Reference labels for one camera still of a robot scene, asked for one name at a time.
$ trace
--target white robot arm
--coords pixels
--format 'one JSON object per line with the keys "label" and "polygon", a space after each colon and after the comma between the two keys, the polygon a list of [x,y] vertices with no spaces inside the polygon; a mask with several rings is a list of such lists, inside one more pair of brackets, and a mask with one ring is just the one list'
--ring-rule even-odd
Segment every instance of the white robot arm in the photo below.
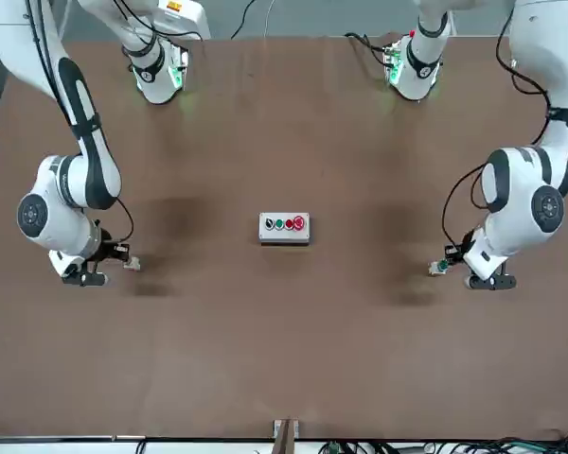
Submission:
{"label": "white robot arm", "polygon": [[[415,3],[419,25],[413,37],[387,49],[386,61],[392,64],[386,78],[403,97],[421,100],[435,83],[450,34],[447,11],[471,8],[477,2]],[[488,215],[460,244],[446,248],[445,259],[430,267],[431,274],[443,274],[450,265],[464,261],[471,270],[469,288],[514,287],[505,262],[559,229],[568,194],[568,0],[516,0],[509,44],[518,68],[507,70],[532,80],[545,96],[547,123],[535,144],[490,154],[481,179]]]}
{"label": "white robot arm", "polygon": [[[65,53],[46,0],[0,0],[0,60],[17,78],[55,98],[74,133],[80,153],[44,158],[31,191],[22,198],[17,222],[31,241],[50,250],[66,283],[103,285],[89,261],[129,262],[128,246],[83,213],[109,209],[120,193],[120,174],[95,105],[78,66]],[[33,106],[24,106],[33,114]]]}

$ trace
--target table surface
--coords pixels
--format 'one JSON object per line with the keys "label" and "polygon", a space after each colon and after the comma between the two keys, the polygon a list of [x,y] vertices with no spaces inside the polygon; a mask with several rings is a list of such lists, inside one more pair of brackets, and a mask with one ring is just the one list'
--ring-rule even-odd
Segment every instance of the table surface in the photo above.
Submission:
{"label": "table surface", "polygon": [[[545,438],[568,430],[567,219],[510,260],[508,292],[426,276],[443,201],[500,146],[541,127],[492,39],[453,39],[420,104],[345,39],[194,44],[166,106],[115,44],[69,48],[123,175],[141,273],[62,285],[18,231],[48,154],[78,152],[46,96],[0,105],[0,435]],[[308,248],[257,244],[260,211],[308,211]],[[118,207],[93,213],[115,236]],[[483,214],[469,185],[460,238]]]}

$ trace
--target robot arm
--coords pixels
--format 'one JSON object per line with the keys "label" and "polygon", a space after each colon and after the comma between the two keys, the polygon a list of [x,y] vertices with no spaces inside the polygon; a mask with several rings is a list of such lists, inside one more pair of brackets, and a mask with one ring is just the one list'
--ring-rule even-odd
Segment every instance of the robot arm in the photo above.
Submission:
{"label": "robot arm", "polygon": [[[419,3],[429,6],[421,9],[421,14],[429,14],[432,21],[441,15],[444,24],[448,20],[446,8],[458,1]],[[437,4],[444,7],[437,9]],[[444,260],[430,267],[431,274],[441,274],[448,266],[464,261],[471,270],[467,280],[470,288],[514,287],[514,278],[504,272],[505,262],[523,248],[543,243],[559,229],[564,217],[563,198],[568,194],[568,0],[516,0],[512,19],[511,51],[520,73],[536,81],[546,93],[547,124],[538,143],[500,148],[490,154],[482,173],[487,217],[465,235],[460,245],[447,248]],[[435,83],[436,74],[425,70],[422,77],[418,71],[421,66],[413,56],[430,55],[435,58],[436,69],[445,40],[441,36],[429,38],[420,28],[415,38],[405,39],[398,47],[407,51],[394,54],[395,77],[388,77],[404,97],[421,99]]]}
{"label": "robot arm", "polygon": [[[187,14],[187,24],[208,38],[207,26],[202,26],[205,24],[204,9],[195,2],[178,0],[184,1],[181,10],[170,11],[168,19],[177,24],[176,21],[183,20],[182,16]],[[158,33],[150,18],[157,13],[167,14],[159,6],[158,0],[79,0],[79,3],[122,42],[124,53],[133,65],[137,88],[145,99],[152,104],[164,104],[183,88],[189,55],[166,36],[195,36],[189,35],[195,31],[187,34]]]}
{"label": "robot arm", "polygon": [[[17,78],[57,100],[80,148],[75,156],[44,158],[19,204],[18,225],[28,239],[50,250],[64,282],[102,285],[105,276],[87,272],[86,262],[128,259],[118,256],[128,249],[110,244],[109,234],[82,209],[110,208],[120,193],[120,174],[84,77],[62,47],[46,0],[0,0],[0,60]],[[27,107],[33,114],[33,106]]]}

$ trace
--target wire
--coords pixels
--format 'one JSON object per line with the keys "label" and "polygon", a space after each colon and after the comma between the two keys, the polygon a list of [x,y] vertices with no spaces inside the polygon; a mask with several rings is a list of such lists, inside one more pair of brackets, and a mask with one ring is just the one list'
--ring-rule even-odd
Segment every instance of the wire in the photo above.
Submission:
{"label": "wire", "polygon": [[360,449],[364,454],[368,454],[368,451],[366,451],[366,449],[359,443],[356,443],[354,445],[356,446],[356,452],[358,452],[358,449]]}
{"label": "wire", "polygon": [[471,190],[470,190],[470,198],[471,198],[471,204],[477,208],[478,210],[488,210],[488,207],[485,205],[480,205],[477,201],[475,201],[475,185],[477,184],[477,181],[480,179],[480,177],[482,176],[482,172],[484,171],[484,169],[482,169],[482,171],[480,171],[480,173],[478,173],[475,178],[473,179],[473,183],[471,184]]}
{"label": "wire", "polygon": [[269,4],[269,8],[267,9],[267,14],[265,15],[265,31],[263,32],[263,38],[267,38],[267,29],[269,28],[269,15],[272,12],[272,8],[274,7],[275,0],[272,0],[272,3]]}
{"label": "wire", "polygon": [[370,50],[370,53],[372,54],[372,56],[375,58],[376,61],[379,62],[379,64],[381,66],[384,66],[385,68],[393,68],[393,65],[390,63],[385,63],[382,59],[379,58],[379,56],[377,55],[377,52],[383,52],[384,51],[384,47],[379,47],[377,45],[373,45],[370,40],[368,39],[368,37],[364,34],[363,37],[361,37],[360,35],[358,35],[357,33],[353,33],[353,32],[348,32],[345,35],[346,38],[354,38],[356,40],[358,40],[358,42],[360,42],[360,44],[364,45],[365,47],[367,47]]}
{"label": "wire", "polygon": [[[39,28],[40,28],[40,34],[42,35],[44,54],[40,50],[39,43],[36,43],[37,49],[38,49],[38,52],[39,52],[39,57],[43,61],[43,65],[45,65],[45,69],[46,69],[47,73],[45,72],[44,74],[48,78],[48,84],[50,85],[50,88],[53,92],[53,96],[55,97],[55,100],[57,101],[57,104],[59,105],[59,108],[61,109],[63,116],[65,117],[65,121],[67,122],[67,125],[69,125],[71,127],[72,124],[71,124],[71,121],[69,121],[69,115],[68,115],[67,110],[65,109],[65,106],[63,104],[61,94],[59,93],[59,89],[57,87],[57,79],[55,78],[55,72],[53,70],[52,61],[50,59],[50,51],[48,50],[48,40],[46,39],[46,28],[44,26],[44,12],[43,12],[43,9],[42,9],[42,3],[43,3],[42,0],[37,0],[36,5],[38,6],[38,19],[40,21]],[[33,20],[33,15],[32,15],[32,11],[30,9],[29,10],[29,21],[32,22],[32,20]],[[37,38],[38,34],[35,32],[35,26],[33,26],[33,27],[34,27],[34,33],[33,33],[34,38]]]}
{"label": "wire", "polygon": [[525,90],[524,88],[522,88],[520,85],[518,85],[518,80],[516,79],[515,74],[511,75],[511,83],[513,83],[513,87],[520,93],[522,93],[523,95],[540,95],[541,92],[537,92],[536,90],[533,92],[530,92],[528,90]]}
{"label": "wire", "polygon": [[[122,9],[122,7],[117,3],[116,0],[112,0],[112,3],[114,3],[114,5],[118,9],[118,11],[120,11],[120,14],[122,14],[122,17],[124,18],[124,20],[128,23],[129,18],[126,15],[126,12],[124,12],[124,9]],[[134,36],[136,36],[139,39],[139,41],[141,41],[141,43],[143,43],[144,45],[150,45],[149,42],[147,42],[143,38],[141,38],[141,35],[139,35],[134,28],[133,28],[133,33],[134,33]]]}
{"label": "wire", "polygon": [[40,47],[40,38],[38,37],[38,30],[36,29],[36,23],[34,21],[34,15],[31,10],[31,3],[29,0],[26,1],[26,9],[27,9],[27,18],[29,19],[29,26],[31,27],[31,34],[34,39],[34,44],[36,45],[36,51],[38,53],[38,58],[40,59],[40,65],[42,66],[44,76],[46,77],[46,81],[50,90],[53,92],[53,96],[55,95],[55,87],[53,86],[53,81],[48,74],[48,68],[46,68],[46,61],[44,61],[44,56],[42,54],[42,49]]}
{"label": "wire", "polygon": [[[507,27],[509,26],[509,23],[511,22],[512,17],[513,17],[513,10],[509,13],[509,17],[507,17],[507,20],[506,20],[505,24],[503,25],[503,29],[501,30],[501,33],[499,34],[499,38],[496,41],[496,52],[495,52],[496,60],[497,60],[497,62],[499,62],[499,64],[501,65],[501,67],[503,69],[505,69],[508,73],[510,73],[512,75],[513,78],[521,79],[524,82],[527,82],[530,85],[532,85],[537,90],[537,93],[542,95],[542,97],[544,98],[545,104],[546,104],[546,111],[547,111],[547,113],[549,113],[549,110],[551,109],[551,101],[549,100],[549,95],[547,94],[547,92],[545,90],[543,90],[543,88],[537,82],[535,82],[533,79],[529,78],[528,76],[525,76],[524,74],[519,73],[518,71],[513,69],[511,66],[509,66],[507,63],[505,63],[503,61],[503,59],[501,59],[501,41],[503,40],[503,35],[505,35],[505,31],[507,30]],[[512,79],[512,80],[515,82],[514,86],[518,90],[520,90],[520,87],[517,86],[517,80],[516,79]],[[532,145],[537,144],[541,140],[542,135],[544,134],[545,130],[547,129],[547,126],[549,126],[549,118],[546,116],[545,122],[542,125],[542,128],[541,128],[541,131],[539,132],[539,135],[537,135],[537,137],[531,142]]]}
{"label": "wire", "polygon": [[189,35],[195,35],[197,36],[200,41],[204,41],[204,38],[202,37],[202,35],[200,33],[198,33],[197,31],[186,31],[184,33],[168,33],[166,31],[162,31],[162,30],[158,30],[156,27],[154,27],[151,24],[146,24],[145,22],[143,22],[139,16],[137,16],[135,14],[135,12],[126,4],[126,2],[124,0],[119,0],[119,2],[122,4],[122,6],[124,7],[125,10],[127,10],[129,12],[129,14],[132,15],[132,17],[134,19],[137,20],[137,22],[139,22],[142,26],[144,26],[145,28],[148,28],[149,30],[153,31],[154,33],[157,33],[158,35],[162,36],[162,37],[167,37],[167,36],[189,36]]}
{"label": "wire", "polygon": [[[505,274],[505,264],[501,267],[501,274]],[[506,445],[509,445],[510,447],[523,447],[549,454],[568,454],[568,434],[552,443],[540,443],[516,437],[505,437],[500,440],[490,442],[468,444],[468,447],[464,449],[464,452],[468,454],[475,454],[478,450],[486,450],[489,454],[509,454],[510,447],[506,447]]]}
{"label": "wire", "polygon": [[65,34],[65,29],[67,28],[67,21],[69,20],[69,13],[72,8],[72,0],[67,0],[65,4],[65,11],[63,12],[63,18],[61,19],[61,24],[59,25],[59,38],[63,38]]}
{"label": "wire", "polygon": [[143,439],[139,443],[136,444],[136,449],[134,450],[134,454],[143,454],[145,452],[145,447],[147,446],[148,441]]}
{"label": "wire", "polygon": [[126,205],[124,204],[124,202],[120,199],[120,197],[116,197],[115,201],[117,201],[120,206],[124,209],[124,211],[126,212],[126,216],[129,217],[129,222],[131,223],[131,230],[129,231],[129,233],[124,236],[123,238],[120,239],[110,239],[108,241],[105,241],[106,244],[120,244],[123,243],[124,241],[126,241],[127,239],[129,239],[131,236],[133,236],[133,232],[134,232],[134,220],[133,220],[133,216],[131,215],[131,212],[129,211],[129,209],[126,207]]}
{"label": "wire", "polygon": [[244,13],[242,14],[242,22],[240,23],[240,26],[238,27],[238,29],[236,29],[236,31],[234,31],[234,34],[231,35],[231,38],[229,38],[230,40],[233,40],[234,38],[236,38],[238,36],[238,33],[240,33],[240,30],[242,30],[242,27],[244,26],[244,22],[246,22],[246,13],[248,12],[248,9],[256,1],[257,0],[250,0],[250,2],[248,2],[248,5],[246,5],[246,8],[244,8]]}
{"label": "wire", "polygon": [[320,448],[320,450],[318,451],[318,454],[324,454],[325,449],[326,449],[327,447],[329,447],[329,446],[330,446],[330,442],[324,443],[324,444],[322,445],[322,447]]}
{"label": "wire", "polygon": [[449,235],[448,231],[446,230],[446,210],[448,210],[448,204],[451,201],[451,198],[453,197],[454,191],[456,191],[456,188],[463,183],[465,180],[467,180],[467,178],[469,178],[471,175],[473,175],[475,172],[478,172],[480,170],[482,170],[484,168],[485,164],[481,164],[478,167],[470,170],[468,173],[466,173],[465,175],[463,175],[453,186],[453,189],[451,190],[451,192],[448,194],[448,197],[446,198],[446,201],[444,202],[444,208],[442,208],[442,232],[444,233],[444,235],[446,236],[446,238],[448,238],[448,240],[451,242],[451,244],[454,247],[458,247],[459,245],[457,243],[455,243],[453,241],[453,238]]}

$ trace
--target black cable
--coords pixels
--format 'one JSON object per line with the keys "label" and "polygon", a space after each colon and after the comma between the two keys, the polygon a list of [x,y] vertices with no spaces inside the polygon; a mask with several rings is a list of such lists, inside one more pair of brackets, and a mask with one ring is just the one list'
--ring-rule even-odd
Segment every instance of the black cable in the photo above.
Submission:
{"label": "black cable", "polygon": [[330,446],[330,442],[326,442],[322,445],[322,447],[320,448],[320,450],[318,451],[318,454],[324,454],[324,450]]}
{"label": "black cable", "polygon": [[366,451],[366,449],[359,443],[356,443],[355,446],[356,446],[356,452],[358,452],[358,449],[360,449],[364,454],[368,454],[368,451]]}
{"label": "black cable", "polygon": [[240,33],[240,30],[242,30],[242,27],[244,26],[244,22],[246,22],[246,13],[248,12],[248,9],[256,1],[257,0],[250,0],[250,2],[248,2],[248,5],[246,5],[246,8],[244,8],[244,13],[242,14],[242,22],[240,23],[240,26],[238,27],[238,29],[236,31],[234,31],[234,34],[231,35],[231,38],[229,38],[230,40],[233,40],[234,38],[236,38],[238,36],[238,33]]}
{"label": "black cable", "polygon": [[124,204],[124,202],[120,199],[120,197],[116,197],[115,201],[117,201],[120,206],[124,209],[124,211],[126,212],[126,216],[129,217],[129,222],[131,223],[131,230],[129,231],[129,233],[124,236],[123,238],[120,239],[109,239],[107,241],[105,241],[105,244],[120,244],[123,243],[124,241],[126,241],[127,239],[129,239],[131,236],[133,236],[133,232],[134,232],[134,220],[133,220],[133,216],[131,215],[131,212],[129,211],[129,209],[126,207],[126,205]]}
{"label": "black cable", "polygon": [[136,444],[136,449],[134,450],[134,454],[143,454],[145,452],[145,447],[147,446],[147,440],[141,440],[139,443]]}
{"label": "black cable", "polygon": [[[37,6],[38,6],[38,19],[40,21],[39,23],[40,34],[42,35],[43,47],[44,47],[44,56],[41,53],[39,57],[41,59],[46,58],[45,65],[48,71],[48,77],[49,77],[48,83],[51,86],[51,89],[53,91],[53,96],[55,97],[55,100],[57,101],[57,104],[59,105],[59,108],[61,109],[63,116],[65,117],[67,125],[71,126],[71,121],[69,121],[69,115],[67,114],[67,110],[65,109],[61,95],[59,93],[59,89],[57,87],[57,79],[55,78],[55,72],[53,70],[52,61],[50,59],[50,51],[48,50],[48,40],[46,39],[46,28],[44,26],[44,12],[42,9],[42,0],[37,0]],[[31,11],[29,13],[30,13],[29,20],[31,22],[32,20]]]}
{"label": "black cable", "polygon": [[[122,55],[124,57],[126,57],[127,59],[129,58],[129,54],[126,52],[126,47],[124,47],[123,45],[120,47],[120,50],[122,51]],[[131,73],[133,71],[133,64],[131,62],[129,62],[129,65],[127,66],[127,69],[129,70],[129,73]]]}
{"label": "black cable", "polygon": [[38,58],[40,59],[40,65],[42,66],[44,76],[46,77],[46,82],[50,87],[50,90],[53,92],[53,96],[55,95],[55,86],[53,84],[52,79],[48,73],[48,68],[46,68],[46,61],[44,61],[44,56],[42,53],[42,49],[40,47],[40,38],[38,37],[38,30],[36,29],[36,23],[34,21],[34,15],[31,9],[31,3],[29,0],[26,1],[26,9],[27,9],[27,19],[29,19],[29,26],[31,27],[31,34],[34,39],[34,44],[36,45],[36,52],[38,53]]}
{"label": "black cable", "polygon": [[486,205],[480,205],[477,201],[475,201],[475,185],[477,184],[477,181],[480,179],[480,177],[482,176],[482,172],[484,171],[484,169],[482,169],[482,171],[480,171],[475,178],[473,179],[473,183],[471,184],[471,190],[470,190],[470,198],[471,198],[471,204],[477,208],[478,210],[487,210],[488,207]]}
{"label": "black cable", "polygon": [[[122,7],[117,3],[116,0],[112,0],[112,3],[114,3],[115,7],[117,8],[118,11],[120,11],[120,14],[122,14],[122,17],[124,18],[124,20],[128,23],[129,22],[129,18],[126,15],[126,12],[124,12],[124,9],[122,9]],[[141,41],[141,43],[143,43],[144,45],[150,45],[149,42],[145,41],[143,38],[141,38],[141,36],[136,32],[133,31],[133,33],[135,34],[135,36]]]}
{"label": "black cable", "polygon": [[541,94],[541,92],[537,92],[536,90],[534,92],[529,92],[528,90],[525,90],[520,85],[518,85],[518,80],[516,79],[515,74],[511,75],[511,83],[513,83],[513,87],[523,95],[540,95]]}
{"label": "black cable", "polygon": [[[521,79],[524,82],[529,83],[530,85],[532,85],[537,90],[537,92],[539,94],[542,95],[542,97],[545,100],[545,104],[546,104],[546,112],[547,112],[547,114],[549,114],[549,110],[551,109],[551,101],[549,100],[549,95],[547,94],[547,92],[545,90],[543,90],[543,88],[537,82],[535,82],[533,79],[529,78],[528,76],[525,76],[524,74],[519,73],[518,71],[513,69],[511,66],[506,64],[503,61],[503,59],[501,59],[501,41],[503,40],[503,35],[505,35],[505,31],[507,30],[507,27],[509,26],[509,23],[511,22],[512,17],[513,17],[513,10],[509,14],[509,17],[507,17],[507,20],[506,20],[505,24],[503,25],[503,29],[501,30],[501,33],[499,34],[499,38],[496,41],[496,52],[495,52],[496,60],[497,60],[497,62],[499,62],[501,67],[503,69],[505,69],[508,73],[510,73],[512,76],[516,77],[517,79]],[[548,125],[549,125],[549,118],[546,116],[545,122],[542,125],[542,128],[541,128],[541,131],[539,132],[539,135],[537,135],[537,138],[534,139],[531,142],[532,145],[535,145],[536,143],[538,143],[541,140],[542,135],[544,134]]]}
{"label": "black cable", "polygon": [[379,58],[379,56],[377,55],[377,52],[383,52],[384,51],[384,47],[379,47],[377,45],[373,45],[370,40],[368,39],[368,37],[366,35],[364,35],[363,37],[361,37],[360,35],[358,35],[357,33],[353,33],[353,32],[348,32],[345,35],[346,38],[354,38],[356,39],[360,44],[364,45],[365,47],[368,48],[368,50],[370,50],[370,53],[372,54],[372,56],[375,58],[376,61],[379,62],[379,64],[381,66],[384,66],[385,68],[393,68],[393,65],[390,63],[385,63],[382,59]]}
{"label": "black cable", "polygon": [[200,38],[200,41],[204,41],[204,38],[202,37],[202,35],[200,33],[198,33],[197,31],[186,31],[185,33],[168,33],[166,31],[158,30],[152,24],[146,24],[145,22],[143,22],[141,20],[141,18],[139,18],[139,16],[136,15],[136,13],[126,4],[126,2],[124,0],[119,0],[119,2],[122,4],[124,9],[127,10],[129,12],[129,14],[131,14],[132,17],[137,20],[137,22],[139,22],[145,28],[148,28],[149,30],[153,31],[154,33],[157,33],[158,35],[160,35],[162,37],[196,35],[198,38]]}
{"label": "black cable", "polygon": [[451,198],[453,197],[454,191],[456,190],[456,188],[463,183],[465,180],[467,180],[467,178],[469,178],[471,175],[473,175],[475,172],[478,172],[480,170],[482,170],[484,168],[485,164],[480,164],[478,167],[474,168],[473,170],[470,170],[468,173],[466,173],[465,175],[463,175],[453,186],[453,189],[451,190],[451,192],[448,194],[448,197],[446,198],[446,201],[444,202],[444,208],[442,208],[442,232],[444,232],[444,235],[446,236],[446,238],[448,238],[448,240],[451,242],[451,244],[454,247],[458,247],[459,245],[457,243],[455,243],[453,241],[453,238],[449,235],[448,231],[446,230],[446,210],[448,209],[448,204],[451,201]]}

